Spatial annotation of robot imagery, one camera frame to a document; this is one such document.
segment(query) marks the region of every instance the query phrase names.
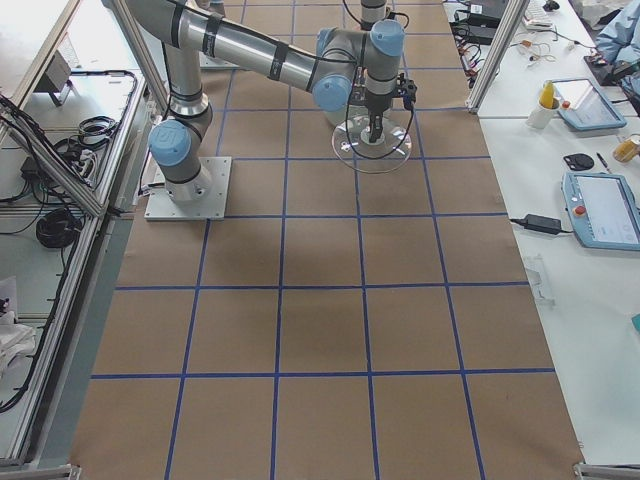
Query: tablet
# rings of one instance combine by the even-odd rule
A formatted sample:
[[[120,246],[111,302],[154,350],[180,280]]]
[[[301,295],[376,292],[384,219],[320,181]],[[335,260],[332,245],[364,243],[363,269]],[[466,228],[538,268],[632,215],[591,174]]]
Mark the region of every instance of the tablet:
[[[622,175],[567,172],[562,192],[585,247],[640,250],[640,215]]]
[[[560,108],[560,116],[576,130],[620,128],[627,124],[600,88],[588,78],[552,80],[560,104],[569,101],[569,108]]]

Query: white table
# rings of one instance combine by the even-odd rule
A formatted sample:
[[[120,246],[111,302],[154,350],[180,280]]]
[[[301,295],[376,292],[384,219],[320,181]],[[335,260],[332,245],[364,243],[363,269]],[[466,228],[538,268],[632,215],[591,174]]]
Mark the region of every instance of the white table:
[[[554,22],[555,30],[583,45],[593,47],[594,43],[584,25],[569,4],[569,0],[557,0],[560,8],[549,12]],[[457,3],[444,4],[449,20],[453,20],[453,12],[460,9]],[[553,32],[535,32],[526,30],[520,25],[511,44],[529,40],[541,44],[533,51],[550,54],[555,61],[538,60],[531,62],[530,55],[523,54],[518,47],[510,47],[501,62],[487,95],[480,106],[480,118],[526,118],[538,101],[542,85],[547,80],[566,78],[590,78],[593,75],[587,67],[583,57],[591,50],[581,45],[574,45],[569,40],[557,36]],[[489,52],[489,46],[483,46],[483,57]],[[611,100],[624,99],[624,93],[619,87],[603,87]],[[621,103],[616,108],[625,117],[635,117],[636,112],[629,103]]]
[[[622,135],[640,131],[630,118]],[[560,181],[562,156],[596,152],[640,193],[640,160],[611,158],[615,135],[584,137],[560,119],[546,129],[523,119],[480,121],[511,217],[535,213],[571,229]],[[523,257],[541,256],[555,305],[538,305],[558,378],[583,454],[590,464],[640,463],[640,252],[586,249],[573,235],[546,236],[514,226]]]

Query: power adapter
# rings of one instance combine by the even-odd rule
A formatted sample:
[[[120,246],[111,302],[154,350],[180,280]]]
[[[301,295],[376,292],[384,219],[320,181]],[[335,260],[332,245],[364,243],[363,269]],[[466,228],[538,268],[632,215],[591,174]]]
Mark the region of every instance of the power adapter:
[[[536,232],[548,233],[549,235],[573,233],[563,230],[562,224],[557,218],[543,217],[529,213],[524,218],[510,218],[509,220],[511,223],[523,226],[525,230],[534,230]]]

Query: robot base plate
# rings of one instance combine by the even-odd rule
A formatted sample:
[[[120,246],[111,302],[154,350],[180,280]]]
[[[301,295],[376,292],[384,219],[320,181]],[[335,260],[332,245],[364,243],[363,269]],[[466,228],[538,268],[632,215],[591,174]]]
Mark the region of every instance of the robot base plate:
[[[194,202],[174,202],[164,188],[154,188],[144,214],[147,220],[222,220],[227,205],[231,157],[202,157],[200,162],[211,173],[213,183],[204,197]],[[163,183],[160,169],[154,183]]]

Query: metal base plate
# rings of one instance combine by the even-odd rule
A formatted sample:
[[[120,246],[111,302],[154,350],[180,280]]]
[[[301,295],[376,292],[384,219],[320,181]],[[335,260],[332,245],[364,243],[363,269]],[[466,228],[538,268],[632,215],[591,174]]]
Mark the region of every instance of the metal base plate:
[[[200,53],[200,68],[202,70],[245,70],[226,60],[207,57],[204,53]]]
[[[227,205],[231,157],[202,157],[202,166],[211,173],[213,184],[209,193],[194,202],[176,203],[167,191],[155,188],[149,195],[145,218],[147,220],[222,220]],[[158,169],[154,183],[163,183],[164,175]]]

